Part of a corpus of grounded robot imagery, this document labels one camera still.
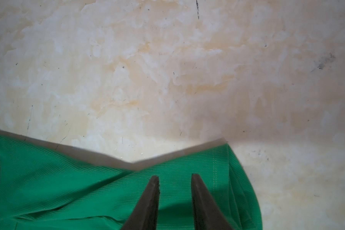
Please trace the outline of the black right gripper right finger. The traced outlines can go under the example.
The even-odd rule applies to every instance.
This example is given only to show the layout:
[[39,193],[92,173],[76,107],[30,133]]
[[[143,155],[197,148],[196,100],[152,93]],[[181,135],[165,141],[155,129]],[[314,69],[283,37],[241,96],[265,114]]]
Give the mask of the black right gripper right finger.
[[196,230],[232,230],[199,174],[191,177],[192,206]]

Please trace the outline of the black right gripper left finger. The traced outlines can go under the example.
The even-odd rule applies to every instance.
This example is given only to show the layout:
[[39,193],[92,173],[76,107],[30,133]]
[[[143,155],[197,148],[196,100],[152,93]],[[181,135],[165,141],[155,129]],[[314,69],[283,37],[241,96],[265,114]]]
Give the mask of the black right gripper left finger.
[[121,230],[156,230],[160,197],[159,177],[150,178],[134,210]]

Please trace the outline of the green tank top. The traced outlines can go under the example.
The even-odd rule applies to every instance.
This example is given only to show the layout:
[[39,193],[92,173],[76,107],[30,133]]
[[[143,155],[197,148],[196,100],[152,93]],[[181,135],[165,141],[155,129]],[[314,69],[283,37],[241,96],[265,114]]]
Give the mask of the green tank top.
[[0,135],[0,230],[119,230],[154,175],[157,229],[192,230],[194,173],[234,229],[262,229],[256,194],[228,144],[129,171]]

